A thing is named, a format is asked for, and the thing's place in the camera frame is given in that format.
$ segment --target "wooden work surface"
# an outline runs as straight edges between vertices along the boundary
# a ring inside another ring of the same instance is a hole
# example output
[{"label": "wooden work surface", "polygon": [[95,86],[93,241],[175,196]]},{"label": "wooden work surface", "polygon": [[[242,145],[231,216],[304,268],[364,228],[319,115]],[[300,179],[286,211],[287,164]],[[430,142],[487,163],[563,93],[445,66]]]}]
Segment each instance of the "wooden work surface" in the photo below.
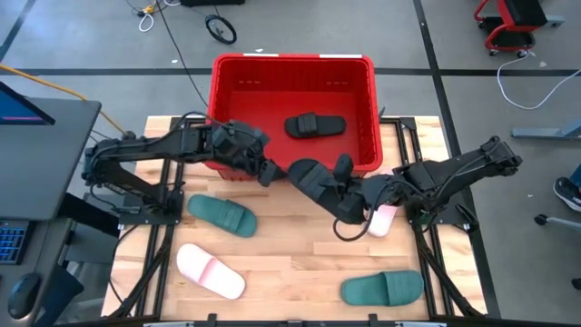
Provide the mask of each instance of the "wooden work surface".
[{"label": "wooden work surface", "polygon": [[[149,117],[145,135],[165,134],[170,116]],[[416,117],[421,151],[426,159],[445,160],[448,151],[435,116]],[[401,165],[393,125],[382,125],[384,162],[375,173]],[[139,162],[135,172],[150,183],[159,181],[162,161]],[[428,318],[425,297],[399,307],[349,306],[340,299],[340,283],[350,277],[380,271],[419,271],[418,252],[403,209],[398,210],[385,238],[366,235],[353,243],[337,239],[331,230],[332,216],[294,189],[288,182],[263,188],[256,182],[226,182],[203,163],[186,165],[184,191],[187,199],[207,194],[231,199],[251,209],[258,217],[258,231],[250,239],[226,233],[184,210],[173,236],[165,295],[164,320],[206,320],[217,313],[219,320],[367,320],[377,313],[380,320]],[[361,226],[341,225],[344,235],[358,233]],[[439,238],[446,268],[464,296],[479,311],[486,306],[468,236],[452,226],[440,226]],[[111,279],[124,298],[142,274],[150,226],[140,226],[123,239],[117,249]],[[176,266],[176,253],[185,243],[194,243],[215,255],[246,280],[242,297],[230,301],[183,277]],[[146,313],[153,307],[156,276],[150,285]],[[432,273],[438,312],[443,305],[436,276]],[[107,290],[103,314],[119,305]]]}]

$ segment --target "shoe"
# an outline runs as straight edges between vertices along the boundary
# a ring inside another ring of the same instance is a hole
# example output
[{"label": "shoe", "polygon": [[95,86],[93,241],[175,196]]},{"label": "shoe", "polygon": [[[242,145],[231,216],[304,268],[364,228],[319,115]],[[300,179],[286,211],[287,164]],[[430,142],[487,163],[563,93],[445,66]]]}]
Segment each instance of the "shoe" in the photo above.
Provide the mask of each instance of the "shoe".
[{"label": "shoe", "polygon": [[566,177],[559,177],[553,184],[556,196],[563,200],[571,209],[581,213],[581,193]]}]

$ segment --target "red plastic bin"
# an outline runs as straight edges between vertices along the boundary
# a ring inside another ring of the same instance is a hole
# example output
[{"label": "red plastic bin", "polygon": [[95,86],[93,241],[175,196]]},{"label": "red plastic bin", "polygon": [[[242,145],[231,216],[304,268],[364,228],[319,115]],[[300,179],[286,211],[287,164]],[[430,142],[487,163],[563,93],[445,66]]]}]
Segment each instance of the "red plastic bin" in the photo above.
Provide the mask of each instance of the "red plastic bin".
[{"label": "red plastic bin", "polygon": [[[258,127],[271,141],[265,155],[287,170],[312,158],[332,169],[351,155],[353,173],[375,171],[383,161],[373,63],[362,55],[223,54],[214,61],[209,114]],[[293,139],[284,131],[290,116],[314,112],[341,115],[341,135]],[[246,180],[243,171],[206,162],[220,176]]]}]

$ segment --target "white slide sandal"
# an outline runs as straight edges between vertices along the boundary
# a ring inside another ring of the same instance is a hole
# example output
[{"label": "white slide sandal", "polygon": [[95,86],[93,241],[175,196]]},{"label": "white slide sandal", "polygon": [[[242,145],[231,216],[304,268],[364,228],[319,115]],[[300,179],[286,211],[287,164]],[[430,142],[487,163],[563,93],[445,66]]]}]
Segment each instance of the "white slide sandal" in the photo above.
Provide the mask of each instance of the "white slide sandal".
[{"label": "white slide sandal", "polygon": [[[390,169],[381,173],[393,174]],[[398,207],[393,205],[380,205],[378,210],[373,213],[373,219],[371,220],[367,233],[375,237],[383,237],[387,235],[389,227],[391,227],[391,222],[393,222],[393,218],[396,216],[397,210]]]},{"label": "white slide sandal", "polygon": [[242,276],[197,245],[182,245],[177,264],[186,278],[226,299],[238,299],[246,287]]}]

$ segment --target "computer monitor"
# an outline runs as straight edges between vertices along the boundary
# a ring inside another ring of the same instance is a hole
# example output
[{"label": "computer monitor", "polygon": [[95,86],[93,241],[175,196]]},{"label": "computer monitor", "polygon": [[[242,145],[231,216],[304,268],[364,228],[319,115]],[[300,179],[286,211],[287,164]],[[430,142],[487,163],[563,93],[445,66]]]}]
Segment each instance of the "computer monitor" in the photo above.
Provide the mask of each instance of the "computer monitor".
[{"label": "computer monitor", "polygon": [[0,124],[54,124],[54,119],[0,82]]}]

